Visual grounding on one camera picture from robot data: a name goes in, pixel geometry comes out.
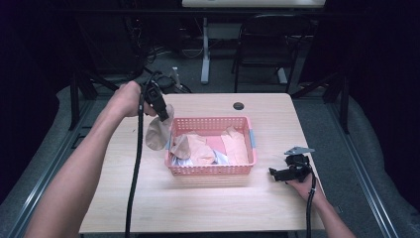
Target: fabric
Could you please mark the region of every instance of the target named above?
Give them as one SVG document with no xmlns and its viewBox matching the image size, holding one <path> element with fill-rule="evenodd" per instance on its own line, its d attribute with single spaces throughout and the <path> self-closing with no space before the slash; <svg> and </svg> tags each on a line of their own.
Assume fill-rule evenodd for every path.
<svg viewBox="0 0 420 238">
<path fill-rule="evenodd" d="M 211 165 L 215 161 L 213 150 L 207 145 L 205 137 L 192 132 L 186 134 L 188 138 L 189 150 L 191 151 L 191 161 L 194 165 Z"/>
<path fill-rule="evenodd" d="M 248 152 L 245 145 L 244 135 L 235 130 L 234 127 L 228 127 L 222 132 L 222 140 L 225 144 L 226 155 L 229 158 L 230 165 L 248 164 Z"/>
<path fill-rule="evenodd" d="M 182 134 L 173 139 L 173 146 L 170 148 L 170 152 L 173 153 L 177 158 L 183 160 L 189 159 L 191 157 L 188 137 L 186 134 Z"/>
<path fill-rule="evenodd" d="M 169 128 L 173 121 L 173 106 L 167 104 L 166 111 L 169 117 L 162 122 L 158 117 L 155 118 L 149 125 L 146 133 L 146 145 L 154 151 L 162 150 L 170 138 Z"/>
</svg>

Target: chair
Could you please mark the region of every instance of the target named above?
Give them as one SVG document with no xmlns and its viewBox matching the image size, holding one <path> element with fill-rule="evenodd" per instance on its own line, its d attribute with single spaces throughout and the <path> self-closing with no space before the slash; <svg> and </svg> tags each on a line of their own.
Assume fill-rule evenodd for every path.
<svg viewBox="0 0 420 238">
<path fill-rule="evenodd" d="M 293 76 L 299 45 L 311 29 L 310 20 L 299 15 L 258 14 L 241 26 L 232 65 L 235 92 L 238 91 L 240 66 L 273 67 L 277 73 L 290 68 L 285 92 Z"/>
</svg>

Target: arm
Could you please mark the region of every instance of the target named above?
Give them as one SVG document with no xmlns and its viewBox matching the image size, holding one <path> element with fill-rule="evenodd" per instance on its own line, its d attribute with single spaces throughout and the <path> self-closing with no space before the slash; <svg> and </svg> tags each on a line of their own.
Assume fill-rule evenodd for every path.
<svg viewBox="0 0 420 238">
<path fill-rule="evenodd" d="M 58 171 L 29 223 L 26 237 L 75 237 L 92 201 L 108 143 L 126 116 L 136 116 L 141 89 L 121 85 L 92 129 Z M 145 112 L 155 116 L 149 105 Z"/>
<path fill-rule="evenodd" d="M 311 189 L 312 176 L 306 177 L 304 182 L 299 182 L 297 180 L 290 180 L 287 184 L 292 185 L 303 197 L 303 199 L 308 200 L 309 190 Z M 325 197 L 324 193 L 319 189 L 318 180 L 316 182 L 316 188 L 312 205 L 315 206 L 318 211 L 319 216 L 321 217 L 322 223 L 324 224 L 325 231 L 327 232 L 328 237 L 335 238 L 353 238 L 356 237 L 353 232 L 346 226 L 343 220 L 335 211 L 334 207 Z"/>
</svg>

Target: basket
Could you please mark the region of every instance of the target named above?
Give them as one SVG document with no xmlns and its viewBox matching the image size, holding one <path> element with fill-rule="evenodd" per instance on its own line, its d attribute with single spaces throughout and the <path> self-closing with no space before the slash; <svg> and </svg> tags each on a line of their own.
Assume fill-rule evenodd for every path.
<svg viewBox="0 0 420 238">
<path fill-rule="evenodd" d="M 241 165 L 195 165 L 195 166 L 174 166 L 172 164 L 173 154 L 170 152 L 173 146 L 173 139 L 191 131 L 207 139 L 208 145 L 224 147 L 223 142 L 218 143 L 223 131 L 228 127 L 234 127 L 236 131 L 244 135 L 248 154 L 248 163 Z M 171 135 L 166 145 L 164 163 L 175 176 L 202 176 L 202 175 L 247 175 L 257 161 L 256 145 L 253 129 L 248 117 L 199 117 L 199 118 L 174 118 Z"/>
</svg>

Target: cord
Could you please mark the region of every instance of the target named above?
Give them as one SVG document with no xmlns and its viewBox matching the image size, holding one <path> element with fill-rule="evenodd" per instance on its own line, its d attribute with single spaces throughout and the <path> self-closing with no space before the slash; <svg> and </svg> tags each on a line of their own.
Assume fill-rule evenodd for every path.
<svg viewBox="0 0 420 238">
<path fill-rule="evenodd" d="M 180 93 L 192 93 L 191 89 L 189 89 L 189 87 L 187 87 L 186 85 L 182 84 L 180 85 L 179 88 L 177 88 L 179 90 Z"/>
<path fill-rule="evenodd" d="M 149 85 L 149 83 L 152 81 L 152 79 L 158 73 L 159 73 L 159 71 L 155 71 L 154 73 L 152 73 L 149 80 L 143 86 L 142 95 L 140 96 L 140 99 L 139 99 L 139 126 L 138 126 L 138 139 L 137 139 L 137 154 L 136 154 L 136 162 L 135 162 L 135 165 L 134 165 L 132 185 L 131 185 L 131 188 L 130 188 L 129 201 L 128 201 L 128 204 L 127 204 L 126 232 L 125 232 L 125 237 L 126 238 L 130 238 L 130 227 L 131 227 L 131 217 L 132 217 L 132 210 L 133 210 L 133 200 L 134 200 L 134 195 L 136 193 L 137 179 L 139 177 L 139 167 L 140 167 L 140 162 L 141 162 L 141 159 L 142 159 L 143 124 L 144 124 L 144 111 L 145 111 L 144 105 L 145 105 L 146 89 L 147 89 L 147 85 Z"/>
<path fill-rule="evenodd" d="M 194 18 L 194 22 L 195 22 L 195 25 L 197 25 L 198 31 L 200 31 L 201 36 L 204 37 L 203 31 L 201 30 L 200 24 L 198 24 L 198 21 L 197 21 L 196 18 Z M 196 54 L 194 56 L 189 56 L 186 53 L 187 51 L 199 51 L 199 52 L 198 52 L 198 54 Z M 182 50 L 181 52 L 185 57 L 193 59 L 193 58 L 196 58 L 196 57 L 200 56 L 203 51 L 204 51 L 204 49 L 201 48 L 201 49 L 197 49 L 197 50 Z"/>
<path fill-rule="evenodd" d="M 315 194 L 316 190 L 316 177 L 315 173 L 313 172 L 312 168 L 308 166 L 308 169 L 311 171 L 312 174 L 312 186 L 311 190 L 309 191 L 308 201 L 306 203 L 306 237 L 311 237 L 311 206 L 312 206 L 312 199 Z"/>
</svg>

